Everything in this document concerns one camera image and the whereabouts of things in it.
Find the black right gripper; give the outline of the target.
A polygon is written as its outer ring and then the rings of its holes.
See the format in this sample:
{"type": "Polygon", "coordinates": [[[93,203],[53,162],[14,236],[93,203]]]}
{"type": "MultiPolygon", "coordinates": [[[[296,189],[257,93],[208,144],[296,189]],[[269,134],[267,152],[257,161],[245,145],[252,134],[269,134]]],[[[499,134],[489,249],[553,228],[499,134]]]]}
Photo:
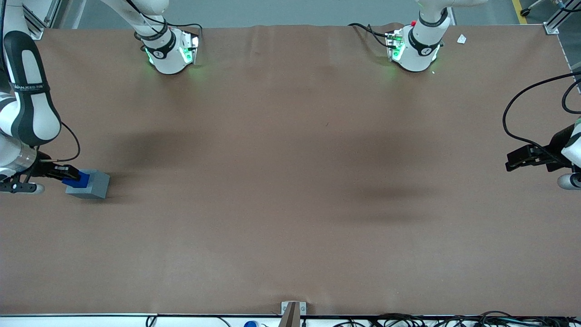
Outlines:
{"type": "Polygon", "coordinates": [[[56,180],[80,181],[80,173],[77,169],[69,169],[69,165],[58,165],[44,159],[37,159],[28,170],[28,180],[31,178],[50,178],[54,174],[56,180]]]}

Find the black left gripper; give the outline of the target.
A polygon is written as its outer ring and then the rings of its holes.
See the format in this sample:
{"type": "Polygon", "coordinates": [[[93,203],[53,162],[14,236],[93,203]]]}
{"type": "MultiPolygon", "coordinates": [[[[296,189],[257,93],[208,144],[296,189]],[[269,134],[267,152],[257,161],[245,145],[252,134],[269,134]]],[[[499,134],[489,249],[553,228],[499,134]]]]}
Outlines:
{"type": "Polygon", "coordinates": [[[554,172],[562,168],[572,168],[572,162],[561,154],[565,145],[569,142],[572,136],[575,125],[570,125],[568,128],[554,134],[550,140],[547,149],[535,145],[525,145],[524,152],[511,152],[506,155],[506,171],[512,172],[516,169],[525,166],[539,166],[546,165],[546,161],[552,161],[547,164],[547,171],[554,172]]]}

